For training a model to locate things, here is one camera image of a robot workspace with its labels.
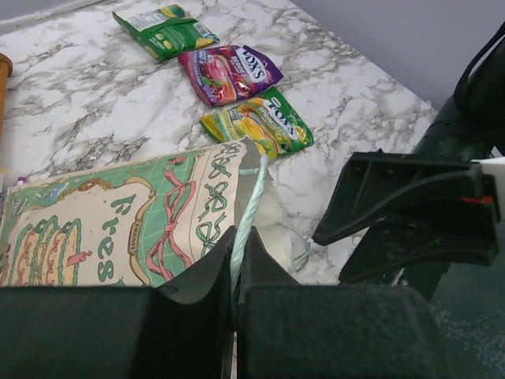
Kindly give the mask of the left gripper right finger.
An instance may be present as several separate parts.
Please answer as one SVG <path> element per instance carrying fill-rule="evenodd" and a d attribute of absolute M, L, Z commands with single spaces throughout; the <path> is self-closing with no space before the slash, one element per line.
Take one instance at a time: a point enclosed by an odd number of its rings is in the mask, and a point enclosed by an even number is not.
<path fill-rule="evenodd" d="M 432 309 L 409 287 L 302 285 L 251 230 L 238 298 L 240 378 L 447 378 Z"/>

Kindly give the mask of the green printed paper bag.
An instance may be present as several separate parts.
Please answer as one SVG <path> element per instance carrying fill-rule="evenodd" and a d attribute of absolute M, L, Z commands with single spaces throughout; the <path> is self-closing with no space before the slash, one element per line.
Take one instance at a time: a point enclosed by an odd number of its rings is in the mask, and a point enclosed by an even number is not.
<path fill-rule="evenodd" d="M 285 270 L 302 268 L 308 241 L 248 138 L 16 186 L 3 211 L 1 284 L 158 287 L 245 216 Z"/>

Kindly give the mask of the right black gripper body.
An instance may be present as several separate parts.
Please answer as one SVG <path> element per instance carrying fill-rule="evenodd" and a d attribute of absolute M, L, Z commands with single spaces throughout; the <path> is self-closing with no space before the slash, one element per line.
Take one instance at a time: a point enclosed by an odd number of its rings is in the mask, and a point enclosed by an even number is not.
<path fill-rule="evenodd" d="M 477 52 L 463 71 L 453 95 L 446 101 L 412 154 L 443 156 L 459 161 L 487 159 L 493 148 L 504 150 L 504 28 Z M 483 194 L 415 205 L 383 221 L 421 221 L 436 229 L 463 220 L 503 217 L 498 179 L 483 174 Z M 374 277 L 383 285 L 411 285 L 431 298 L 442 276 L 453 264 L 420 264 Z"/>

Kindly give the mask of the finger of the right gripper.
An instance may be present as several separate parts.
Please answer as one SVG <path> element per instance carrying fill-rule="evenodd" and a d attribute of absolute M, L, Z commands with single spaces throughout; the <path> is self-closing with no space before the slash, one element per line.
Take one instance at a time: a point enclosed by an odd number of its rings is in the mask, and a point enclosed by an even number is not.
<path fill-rule="evenodd" d="M 355 152 L 344 165 L 312 239 L 328 246 L 406 208 L 480 197 L 479 163 L 443 156 Z"/>
<path fill-rule="evenodd" d="M 498 253 L 494 220 L 463 220 L 440 229 L 421 221 L 381 221 L 370 227 L 339 274 L 341 283 L 420 264 L 490 265 Z"/>

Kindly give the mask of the purple berries candy bag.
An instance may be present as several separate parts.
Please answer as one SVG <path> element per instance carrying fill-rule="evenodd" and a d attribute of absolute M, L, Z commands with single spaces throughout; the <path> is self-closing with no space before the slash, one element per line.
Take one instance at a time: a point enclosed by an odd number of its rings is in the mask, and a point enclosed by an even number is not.
<path fill-rule="evenodd" d="M 267 55 L 246 45 L 190 51 L 180 55 L 178 62 L 209 108 L 253 98 L 284 78 Z"/>

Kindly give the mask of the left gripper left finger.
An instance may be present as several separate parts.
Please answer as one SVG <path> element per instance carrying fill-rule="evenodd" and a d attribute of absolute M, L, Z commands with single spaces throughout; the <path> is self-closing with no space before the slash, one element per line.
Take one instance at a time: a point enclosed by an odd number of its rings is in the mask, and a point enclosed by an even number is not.
<path fill-rule="evenodd" d="M 5 287 L 4 378 L 228 378 L 229 228 L 160 287 Z"/>

